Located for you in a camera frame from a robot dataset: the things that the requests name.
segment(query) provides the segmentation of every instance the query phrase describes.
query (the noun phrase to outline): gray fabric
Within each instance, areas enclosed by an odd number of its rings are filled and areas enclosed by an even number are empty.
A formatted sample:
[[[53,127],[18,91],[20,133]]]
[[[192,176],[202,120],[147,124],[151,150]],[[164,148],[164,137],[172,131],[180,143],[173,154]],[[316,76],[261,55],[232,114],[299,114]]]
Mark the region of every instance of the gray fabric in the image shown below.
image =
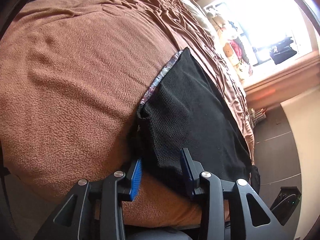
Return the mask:
[[[127,236],[127,240],[192,240],[187,234],[173,229],[146,229]]]

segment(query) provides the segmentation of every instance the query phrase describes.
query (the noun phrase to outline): tile grout line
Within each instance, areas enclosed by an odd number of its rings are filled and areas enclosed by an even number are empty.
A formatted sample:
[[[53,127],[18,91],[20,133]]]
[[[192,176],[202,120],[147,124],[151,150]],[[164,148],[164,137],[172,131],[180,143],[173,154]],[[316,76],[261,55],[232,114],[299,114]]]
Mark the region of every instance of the tile grout line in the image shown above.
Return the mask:
[[[280,135],[277,135],[277,136],[274,136],[274,137],[272,137],[272,138],[269,138],[269,139],[263,140],[263,142],[268,141],[268,140],[271,140],[271,139],[274,139],[274,138],[277,138],[277,137],[279,137],[279,136],[282,136],[282,135],[285,135],[285,134],[288,134],[288,133],[291,133],[291,132],[292,132],[292,131],[290,131],[290,132],[286,132],[286,133],[283,133],[283,134],[280,134]]]
[[[293,176],[288,177],[288,178],[286,178],[286,179],[291,179],[291,178],[296,177],[296,176],[298,176],[298,175],[301,175],[301,173],[296,174],[296,175],[293,175]],[[286,179],[281,179],[281,180],[277,180],[277,181],[274,181],[274,182],[271,182],[271,183],[262,184],[262,185],[260,185],[260,186],[270,185],[270,184],[272,184],[272,183],[276,183],[276,182],[284,181],[284,180],[286,180]]]

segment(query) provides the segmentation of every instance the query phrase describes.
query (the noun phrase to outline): black clothing on window sill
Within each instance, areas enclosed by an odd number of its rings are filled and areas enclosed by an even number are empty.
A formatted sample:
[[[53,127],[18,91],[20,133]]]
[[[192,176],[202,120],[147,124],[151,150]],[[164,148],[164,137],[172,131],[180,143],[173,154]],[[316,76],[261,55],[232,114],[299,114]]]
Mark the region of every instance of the black clothing on window sill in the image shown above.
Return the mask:
[[[224,98],[184,49],[146,103],[137,109],[136,150],[143,168],[185,195],[180,150],[220,179],[249,181],[247,144]]]

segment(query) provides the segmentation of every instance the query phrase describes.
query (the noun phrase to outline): floor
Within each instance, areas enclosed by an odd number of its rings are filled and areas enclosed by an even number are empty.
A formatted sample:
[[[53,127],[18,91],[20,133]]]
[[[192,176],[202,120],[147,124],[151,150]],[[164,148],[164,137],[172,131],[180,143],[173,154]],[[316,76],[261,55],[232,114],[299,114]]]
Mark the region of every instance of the floor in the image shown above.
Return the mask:
[[[267,119],[254,128],[255,164],[261,175],[260,197],[271,206],[282,186],[297,186],[301,173],[290,125],[281,107],[267,112]],[[55,205],[28,190],[15,176],[6,177],[12,215],[22,240],[32,240]],[[300,205],[284,226],[294,238]]]
[[[253,129],[254,162],[261,176],[260,197],[271,206],[281,187],[296,186],[301,192],[301,171],[298,152],[287,117],[281,106],[266,112],[267,118]],[[284,226],[294,239],[300,204]]]

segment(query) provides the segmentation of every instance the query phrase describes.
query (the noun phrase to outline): brown blanket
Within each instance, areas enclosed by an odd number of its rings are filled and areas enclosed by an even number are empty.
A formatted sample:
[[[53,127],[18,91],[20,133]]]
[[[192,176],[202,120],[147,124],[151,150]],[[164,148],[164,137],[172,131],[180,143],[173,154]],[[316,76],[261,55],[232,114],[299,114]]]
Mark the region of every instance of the brown blanket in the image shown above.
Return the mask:
[[[114,172],[130,158],[126,134],[142,95],[186,46],[217,84],[252,153],[245,100],[179,0],[36,0],[0,43],[5,166],[55,202],[79,179]],[[192,225],[200,216],[197,205],[147,173],[137,199],[124,204],[131,225]]]

